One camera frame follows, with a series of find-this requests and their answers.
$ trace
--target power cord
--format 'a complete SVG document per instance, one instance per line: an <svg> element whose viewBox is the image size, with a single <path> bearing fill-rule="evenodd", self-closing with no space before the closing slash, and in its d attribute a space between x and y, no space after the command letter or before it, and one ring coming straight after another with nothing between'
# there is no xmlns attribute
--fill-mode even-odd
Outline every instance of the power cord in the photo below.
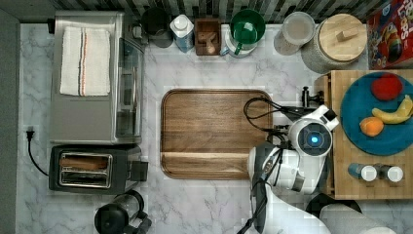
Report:
<svg viewBox="0 0 413 234"><path fill-rule="evenodd" d="M274 108L274 110L268 111L268 112L266 112L264 114L261 114L261 115L250 116L249 113L248 113L249 107L254 102L258 102L258 101L262 101L262 102L265 102L265 103L269 104L270 106L272 106ZM283 114L288 113L288 114L299 116L299 117L303 116L302 113L297 112L295 109L293 109L291 107L288 107L288 106L282 106L282 105L277 104L277 103L275 103L275 102L273 102L270 99L267 99L265 97L253 97L249 101L247 101L246 104L244 105L244 115L246 117L246 120L254 128L268 133L267 141L272 142L272 137L277 137L281 141L281 145L288 145L287 140L285 139L286 133L282 131L282 129L286 130L288 126L275 126L273 129L266 129L266 128L255 125L251 121L251 120L255 120L255 119L265 117L265 116L267 116L269 114L272 114L272 113L275 113L275 112L281 112Z"/></svg>
<svg viewBox="0 0 413 234"><path fill-rule="evenodd" d="M263 175L261 176L261 178L258 179L258 180L254 183L254 185L252 186L251 191L250 191L251 194L252 194L252 191L254 190L254 188L255 188L258 184L264 183L264 186L261 187L261 189L264 190L264 192L263 192L263 193L264 193L264 199L261 200L261 202L260 202L259 205L257 206L255 212L253 212L252 217L246 222L246 224L244 225L244 227L243 227L239 232L237 232L237 234L244 234L244 233L252 226L252 223L254 223L254 221L258 218L258 216L264 211L265 205L267 205L267 202L268 202L267 192L265 191L265 185L268 184L268 185L271 186L271 184L268 183L268 178L269 178L270 175L273 173L273 170L274 170L274 168L276 167L276 165L279 165L279 168L278 168L278 170L277 170L277 175L276 175L276 179L275 179L275 182L274 182L274 185L273 185L273 186L276 186L277 181L279 180L280 169L281 169L281 167L282 167L282 149L276 151L273 156L278 156L277 159L276 159L276 162L275 162L274 165L273 165L273 167L271 168L271 170L270 170L267 174L266 174L266 173L263 173Z"/></svg>
<svg viewBox="0 0 413 234"><path fill-rule="evenodd" d="M28 141L28 144L27 144L27 150L28 150L28 155L30 156L30 159L31 159L31 162L34 164L34 166L37 168L37 170L39 170L39 172L41 172L43 175L45 175L45 176L49 176L47 173L45 173L40 167L39 167L39 165L36 163L36 161L34 161L34 158L33 158L33 155L31 154L31 147L30 147L30 145L31 145L31 140L33 139L33 136L34 136L34 131L33 131L33 129L32 128L29 128L27 131L26 131L26 134L27 134L27 141Z"/></svg>

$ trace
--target bottle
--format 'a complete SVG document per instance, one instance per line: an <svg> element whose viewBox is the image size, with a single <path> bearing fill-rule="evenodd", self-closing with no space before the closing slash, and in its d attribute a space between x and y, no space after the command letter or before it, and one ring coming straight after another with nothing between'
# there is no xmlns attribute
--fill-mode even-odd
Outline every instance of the bottle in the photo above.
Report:
<svg viewBox="0 0 413 234"><path fill-rule="evenodd" d="M381 179L388 179L391 182L399 182L403 178L403 170L397 166L375 164L378 176Z"/></svg>
<svg viewBox="0 0 413 234"><path fill-rule="evenodd" d="M364 164L352 163L348 167L348 172L351 176L365 181L373 181L377 177L376 169Z"/></svg>
<svg viewBox="0 0 413 234"><path fill-rule="evenodd" d="M187 53L194 47L194 23L185 15L179 15L170 23L175 43L179 50Z"/></svg>

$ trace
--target orange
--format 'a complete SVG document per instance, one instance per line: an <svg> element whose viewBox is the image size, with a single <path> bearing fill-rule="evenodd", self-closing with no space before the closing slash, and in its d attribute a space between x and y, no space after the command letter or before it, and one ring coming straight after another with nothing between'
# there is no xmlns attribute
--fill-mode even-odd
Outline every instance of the orange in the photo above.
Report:
<svg viewBox="0 0 413 234"><path fill-rule="evenodd" d="M369 137L377 136L384 127L383 121L377 117L367 117L360 122L361 131Z"/></svg>

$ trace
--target black kettle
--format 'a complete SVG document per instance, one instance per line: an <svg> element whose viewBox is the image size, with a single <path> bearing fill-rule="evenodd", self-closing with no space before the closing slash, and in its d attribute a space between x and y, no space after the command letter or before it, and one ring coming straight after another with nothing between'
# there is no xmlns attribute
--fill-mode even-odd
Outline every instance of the black kettle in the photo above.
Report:
<svg viewBox="0 0 413 234"><path fill-rule="evenodd" d="M145 234L152 221L143 208L142 196L134 190L129 190L97 210L94 215L94 227L100 234ZM133 227L130 222L136 218L142 221L138 227Z"/></svg>

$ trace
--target red apple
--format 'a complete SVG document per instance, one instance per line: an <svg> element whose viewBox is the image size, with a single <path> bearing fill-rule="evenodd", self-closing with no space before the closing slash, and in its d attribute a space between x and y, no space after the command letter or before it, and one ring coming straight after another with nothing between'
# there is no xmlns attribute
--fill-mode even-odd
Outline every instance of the red apple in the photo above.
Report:
<svg viewBox="0 0 413 234"><path fill-rule="evenodd" d="M371 93L379 100L391 100L401 93L403 85L395 74L384 73L371 84Z"/></svg>

